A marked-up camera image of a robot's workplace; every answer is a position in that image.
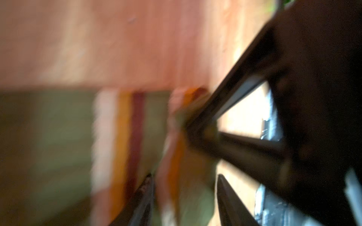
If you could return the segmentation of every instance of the maroon stripe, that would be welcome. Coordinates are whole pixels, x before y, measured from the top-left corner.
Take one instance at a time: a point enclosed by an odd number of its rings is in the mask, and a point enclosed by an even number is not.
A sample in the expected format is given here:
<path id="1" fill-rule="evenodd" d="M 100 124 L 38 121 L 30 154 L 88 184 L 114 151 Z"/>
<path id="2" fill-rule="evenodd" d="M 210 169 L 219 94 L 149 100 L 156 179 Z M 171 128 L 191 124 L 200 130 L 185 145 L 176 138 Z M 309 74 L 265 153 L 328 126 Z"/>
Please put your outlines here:
<path id="1" fill-rule="evenodd" d="M 138 163 L 141 159 L 144 119 L 144 93 L 132 95 L 130 149 L 127 162 L 126 201 L 136 189 Z"/>

